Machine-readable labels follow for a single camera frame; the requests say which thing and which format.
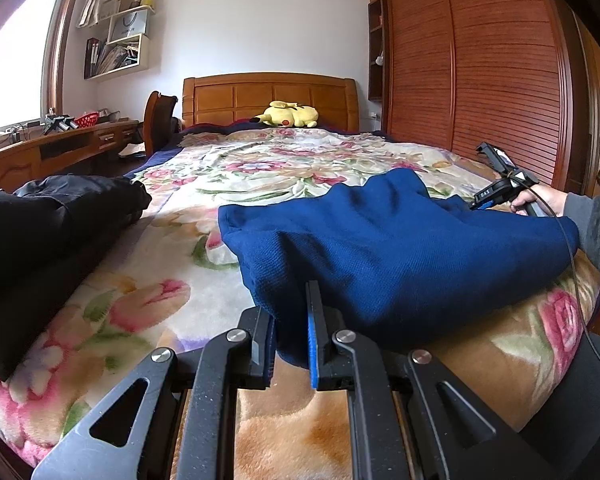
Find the grey sleeved right forearm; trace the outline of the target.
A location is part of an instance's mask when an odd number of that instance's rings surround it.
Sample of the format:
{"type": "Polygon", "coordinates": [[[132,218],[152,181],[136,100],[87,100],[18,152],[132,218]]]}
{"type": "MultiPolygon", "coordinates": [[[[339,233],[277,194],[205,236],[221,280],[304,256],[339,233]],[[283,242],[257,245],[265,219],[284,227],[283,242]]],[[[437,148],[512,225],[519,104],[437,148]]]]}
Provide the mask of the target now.
{"type": "Polygon", "coordinates": [[[591,198],[568,193],[564,216],[577,226],[580,248],[600,271],[600,196],[591,198]]]}

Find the person's right hand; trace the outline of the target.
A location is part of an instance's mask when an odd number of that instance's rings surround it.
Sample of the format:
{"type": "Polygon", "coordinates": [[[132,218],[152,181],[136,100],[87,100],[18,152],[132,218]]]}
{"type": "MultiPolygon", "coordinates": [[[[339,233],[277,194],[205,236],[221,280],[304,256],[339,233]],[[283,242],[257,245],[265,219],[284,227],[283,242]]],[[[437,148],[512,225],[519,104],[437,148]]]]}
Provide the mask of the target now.
{"type": "Polygon", "coordinates": [[[527,214],[528,205],[538,205],[549,216],[561,217],[564,214],[568,194],[544,184],[525,188],[510,203],[515,214],[527,214]]]}

